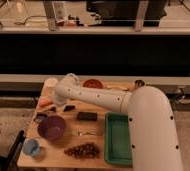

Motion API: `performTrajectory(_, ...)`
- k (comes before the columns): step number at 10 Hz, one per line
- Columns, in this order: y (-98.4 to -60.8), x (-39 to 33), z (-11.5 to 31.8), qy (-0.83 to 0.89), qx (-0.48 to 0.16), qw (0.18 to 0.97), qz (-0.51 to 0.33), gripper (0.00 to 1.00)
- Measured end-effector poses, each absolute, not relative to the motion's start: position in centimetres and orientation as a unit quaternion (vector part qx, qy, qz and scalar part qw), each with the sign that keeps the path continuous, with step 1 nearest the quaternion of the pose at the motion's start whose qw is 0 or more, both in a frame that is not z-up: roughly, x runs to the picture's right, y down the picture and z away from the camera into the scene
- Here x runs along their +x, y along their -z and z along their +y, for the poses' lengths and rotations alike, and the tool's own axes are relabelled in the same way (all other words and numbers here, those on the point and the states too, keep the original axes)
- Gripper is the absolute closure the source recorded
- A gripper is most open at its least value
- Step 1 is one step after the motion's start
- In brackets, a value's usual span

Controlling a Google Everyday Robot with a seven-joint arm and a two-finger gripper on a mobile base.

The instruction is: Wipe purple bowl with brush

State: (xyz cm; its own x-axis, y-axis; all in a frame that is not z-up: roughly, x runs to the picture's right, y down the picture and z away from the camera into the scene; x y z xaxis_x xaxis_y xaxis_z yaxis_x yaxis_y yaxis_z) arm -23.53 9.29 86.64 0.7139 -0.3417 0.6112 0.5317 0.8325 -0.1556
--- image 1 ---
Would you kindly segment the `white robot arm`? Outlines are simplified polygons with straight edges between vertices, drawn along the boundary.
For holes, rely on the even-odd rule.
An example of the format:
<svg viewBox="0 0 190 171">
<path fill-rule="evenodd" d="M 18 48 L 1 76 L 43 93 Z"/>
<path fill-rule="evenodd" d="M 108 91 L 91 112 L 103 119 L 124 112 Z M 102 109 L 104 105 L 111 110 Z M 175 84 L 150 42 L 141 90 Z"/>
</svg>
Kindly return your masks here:
<svg viewBox="0 0 190 171">
<path fill-rule="evenodd" d="M 184 171 L 170 102 L 156 87 L 133 92 L 87 88 L 69 73 L 56 82 L 52 100 L 62 107 L 69 99 L 128 115 L 134 171 Z"/>
</svg>

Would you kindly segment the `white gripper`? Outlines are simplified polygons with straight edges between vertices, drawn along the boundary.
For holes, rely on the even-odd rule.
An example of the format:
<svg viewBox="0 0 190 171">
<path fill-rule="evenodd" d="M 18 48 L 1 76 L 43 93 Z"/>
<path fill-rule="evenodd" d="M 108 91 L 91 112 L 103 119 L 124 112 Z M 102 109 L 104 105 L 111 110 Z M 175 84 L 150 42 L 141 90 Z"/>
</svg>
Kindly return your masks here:
<svg viewBox="0 0 190 171">
<path fill-rule="evenodd" d="M 64 106 L 67 103 L 67 99 L 66 98 L 61 97 L 61 96 L 57 95 L 56 93 L 52 94 L 52 101 L 58 107 L 62 107 L 62 106 Z M 74 110 L 74 109 L 75 109 L 74 105 L 67 105 L 67 106 L 65 106 L 65 108 L 64 108 L 63 111 L 64 112 L 68 112 L 68 111 L 71 111 L 71 110 Z M 56 107 L 55 106 L 51 107 L 49 109 L 49 111 L 55 112 L 56 111 Z"/>
</svg>

